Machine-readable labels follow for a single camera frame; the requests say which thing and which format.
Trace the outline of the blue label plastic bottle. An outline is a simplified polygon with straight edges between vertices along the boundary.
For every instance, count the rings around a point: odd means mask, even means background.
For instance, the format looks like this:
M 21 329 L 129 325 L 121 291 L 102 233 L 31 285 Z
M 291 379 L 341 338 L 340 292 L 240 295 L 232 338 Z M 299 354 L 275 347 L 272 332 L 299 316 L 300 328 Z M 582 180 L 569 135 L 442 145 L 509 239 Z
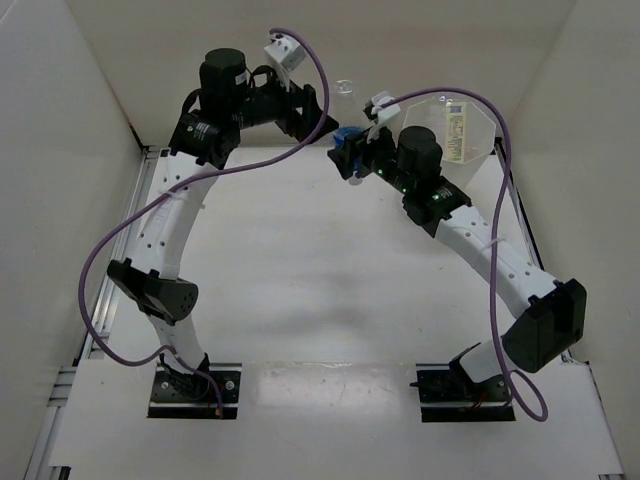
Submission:
M 344 142 L 357 144 L 358 138 L 365 129 L 365 118 L 358 100 L 356 83 L 347 79 L 337 80 L 333 86 L 331 101 L 334 107 L 333 117 L 340 124 L 332 134 L 334 148 L 341 146 Z M 358 176 L 347 181 L 352 186 L 363 183 Z

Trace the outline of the large green label bottle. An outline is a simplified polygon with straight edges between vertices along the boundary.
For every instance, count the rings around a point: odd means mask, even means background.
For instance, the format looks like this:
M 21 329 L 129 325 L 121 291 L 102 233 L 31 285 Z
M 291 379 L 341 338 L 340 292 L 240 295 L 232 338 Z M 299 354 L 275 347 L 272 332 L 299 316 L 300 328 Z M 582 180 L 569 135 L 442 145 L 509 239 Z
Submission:
M 445 154 L 449 162 L 466 162 L 467 103 L 447 98 L 445 113 Z

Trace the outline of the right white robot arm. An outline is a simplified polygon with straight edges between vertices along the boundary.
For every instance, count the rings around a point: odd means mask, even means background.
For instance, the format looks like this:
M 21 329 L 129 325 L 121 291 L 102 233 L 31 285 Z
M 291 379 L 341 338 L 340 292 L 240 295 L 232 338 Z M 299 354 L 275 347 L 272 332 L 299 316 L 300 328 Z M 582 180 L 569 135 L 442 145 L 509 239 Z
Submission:
M 492 342 L 476 344 L 449 364 L 449 387 L 470 400 L 503 371 L 536 373 L 582 339 L 587 292 L 575 279 L 561 282 L 492 238 L 489 223 L 458 186 L 442 173 L 442 149 L 426 127 L 410 126 L 399 137 L 383 128 L 377 138 L 350 134 L 328 153 L 345 180 L 370 174 L 402 195 L 410 220 L 456 252 L 506 305 L 514 322 Z

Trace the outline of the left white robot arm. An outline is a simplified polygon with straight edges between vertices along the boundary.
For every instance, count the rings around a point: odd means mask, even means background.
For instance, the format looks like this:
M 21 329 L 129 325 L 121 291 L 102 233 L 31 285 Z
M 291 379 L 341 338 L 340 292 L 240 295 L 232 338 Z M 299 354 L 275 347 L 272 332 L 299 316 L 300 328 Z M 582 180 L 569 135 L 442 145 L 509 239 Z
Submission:
M 196 284 L 180 278 L 187 239 L 203 201 L 243 130 L 274 123 L 301 144 L 312 144 L 337 129 L 314 88 L 296 85 L 291 73 L 306 56 L 290 36 L 265 49 L 267 64 L 246 68 L 233 48 L 208 52 L 199 68 L 200 86 L 185 99 L 169 142 L 166 198 L 153 208 L 133 253 L 110 262 L 109 278 L 153 325 L 165 352 L 160 363 L 170 384 L 186 399 L 198 400 L 210 386 L 209 359 L 195 334 L 191 312 Z

